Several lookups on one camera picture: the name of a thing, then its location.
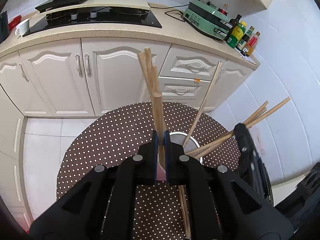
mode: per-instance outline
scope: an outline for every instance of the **bottle cap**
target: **bottle cap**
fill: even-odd
[[[244,27],[247,27],[247,24],[244,21],[241,21],[240,24],[242,24]]]

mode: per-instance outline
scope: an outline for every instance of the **round table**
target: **round table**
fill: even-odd
[[[180,103],[164,102],[163,107],[167,129],[188,133],[198,111]],[[98,118],[66,151],[57,177],[57,199],[94,166],[113,167],[135,155],[141,144],[151,141],[153,129],[151,103],[123,106]],[[212,117],[202,114],[192,136],[203,146],[227,132]],[[203,165],[224,164],[234,170],[239,156],[238,145],[230,138],[206,155]],[[137,186],[133,238],[185,238],[178,187],[170,186],[166,181],[157,181],[153,186]]]

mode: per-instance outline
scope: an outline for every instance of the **tile floor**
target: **tile floor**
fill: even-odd
[[[95,120],[28,118],[23,147],[23,173],[34,219],[56,201],[57,175],[64,153]]]

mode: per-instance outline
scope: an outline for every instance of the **green electric griddle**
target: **green electric griddle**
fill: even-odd
[[[183,17],[197,31],[214,39],[224,40],[232,27],[228,17],[215,5],[201,1],[190,2]]]

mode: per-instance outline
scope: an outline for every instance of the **stove knob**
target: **stove knob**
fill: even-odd
[[[97,17],[97,11],[91,11],[90,18],[96,18]]]
[[[71,20],[76,20],[78,18],[78,13],[71,14]]]

